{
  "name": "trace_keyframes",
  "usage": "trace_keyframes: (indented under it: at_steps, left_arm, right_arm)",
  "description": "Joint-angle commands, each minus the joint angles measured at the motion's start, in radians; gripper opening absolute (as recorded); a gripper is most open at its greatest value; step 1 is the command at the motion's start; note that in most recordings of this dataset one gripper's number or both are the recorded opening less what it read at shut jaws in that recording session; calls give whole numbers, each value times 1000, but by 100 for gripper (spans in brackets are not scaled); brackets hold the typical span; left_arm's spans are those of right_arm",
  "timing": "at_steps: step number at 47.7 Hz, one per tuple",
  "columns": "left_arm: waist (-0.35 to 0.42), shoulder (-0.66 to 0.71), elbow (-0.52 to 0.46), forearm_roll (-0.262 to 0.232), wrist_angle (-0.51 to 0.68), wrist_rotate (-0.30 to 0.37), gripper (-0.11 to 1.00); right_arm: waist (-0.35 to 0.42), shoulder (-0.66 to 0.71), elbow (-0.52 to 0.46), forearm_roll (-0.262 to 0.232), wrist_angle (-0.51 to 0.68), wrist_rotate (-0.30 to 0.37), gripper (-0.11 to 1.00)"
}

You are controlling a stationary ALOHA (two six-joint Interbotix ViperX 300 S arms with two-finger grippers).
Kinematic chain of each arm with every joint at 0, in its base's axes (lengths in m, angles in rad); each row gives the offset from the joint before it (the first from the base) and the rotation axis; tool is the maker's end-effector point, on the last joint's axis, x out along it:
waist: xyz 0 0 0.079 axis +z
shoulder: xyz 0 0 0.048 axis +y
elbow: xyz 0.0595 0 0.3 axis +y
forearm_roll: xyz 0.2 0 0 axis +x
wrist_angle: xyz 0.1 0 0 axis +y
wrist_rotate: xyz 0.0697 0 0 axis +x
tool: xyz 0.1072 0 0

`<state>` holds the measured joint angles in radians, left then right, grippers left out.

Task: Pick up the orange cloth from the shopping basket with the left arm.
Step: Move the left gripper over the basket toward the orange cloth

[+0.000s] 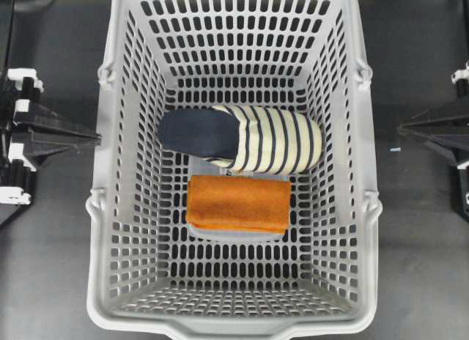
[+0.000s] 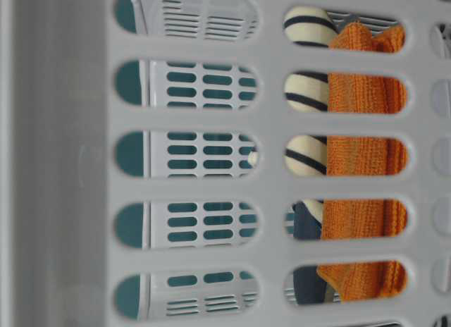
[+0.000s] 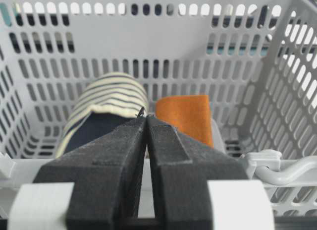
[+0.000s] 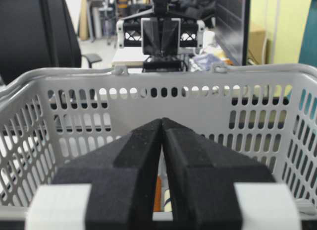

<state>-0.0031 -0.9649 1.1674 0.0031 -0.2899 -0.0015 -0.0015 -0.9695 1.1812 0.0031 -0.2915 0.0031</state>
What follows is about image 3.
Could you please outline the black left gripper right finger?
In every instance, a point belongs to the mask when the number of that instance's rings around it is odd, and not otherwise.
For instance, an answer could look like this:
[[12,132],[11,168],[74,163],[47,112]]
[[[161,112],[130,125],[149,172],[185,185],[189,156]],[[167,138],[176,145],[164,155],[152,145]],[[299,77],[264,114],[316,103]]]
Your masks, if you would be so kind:
[[208,180],[245,180],[242,165],[176,127],[147,117],[155,216],[166,230],[211,230]]

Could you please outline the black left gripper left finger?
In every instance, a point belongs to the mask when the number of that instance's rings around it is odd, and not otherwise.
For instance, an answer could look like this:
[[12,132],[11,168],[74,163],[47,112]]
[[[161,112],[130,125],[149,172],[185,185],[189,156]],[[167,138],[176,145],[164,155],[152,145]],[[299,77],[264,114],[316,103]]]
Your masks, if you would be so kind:
[[138,216],[146,127],[133,119],[40,168],[35,183],[74,183],[67,229],[114,230]]

